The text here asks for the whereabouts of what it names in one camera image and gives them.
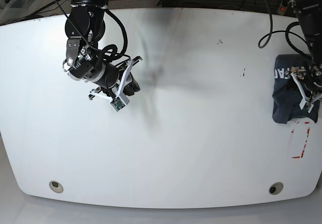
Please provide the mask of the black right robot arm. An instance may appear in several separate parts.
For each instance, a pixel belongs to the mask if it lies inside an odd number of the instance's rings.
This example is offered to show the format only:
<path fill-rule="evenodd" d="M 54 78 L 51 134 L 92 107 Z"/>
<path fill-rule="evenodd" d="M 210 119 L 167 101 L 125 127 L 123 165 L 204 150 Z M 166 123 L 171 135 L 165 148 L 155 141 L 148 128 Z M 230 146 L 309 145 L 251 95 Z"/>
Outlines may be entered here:
<path fill-rule="evenodd" d="M 71 0 L 71 12 L 65 23 L 68 37 L 64 71 L 75 81 L 89 81 L 98 86 L 98 92 L 113 100 L 117 99 L 114 90 L 118 90 L 121 80 L 125 80 L 122 93 L 133 96 L 140 91 L 140 86 L 132 73 L 125 71 L 130 63 L 137 63 L 141 57 L 129 58 L 116 65 L 114 61 L 125 57 L 128 37 L 123 23 L 108 9 L 109 0 Z M 120 27 L 123 46 L 115 44 L 98 48 L 105 33 L 104 15 L 109 15 Z"/>

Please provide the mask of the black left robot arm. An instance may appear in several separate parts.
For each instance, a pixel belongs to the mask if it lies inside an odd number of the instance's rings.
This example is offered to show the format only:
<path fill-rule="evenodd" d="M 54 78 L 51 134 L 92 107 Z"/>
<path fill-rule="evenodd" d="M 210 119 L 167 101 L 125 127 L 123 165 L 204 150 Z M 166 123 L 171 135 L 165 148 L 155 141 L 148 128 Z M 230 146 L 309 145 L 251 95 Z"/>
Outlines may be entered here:
<path fill-rule="evenodd" d="M 289 0 L 308 47 L 311 63 L 304 76 L 308 104 L 321 99 L 321 0 Z"/>

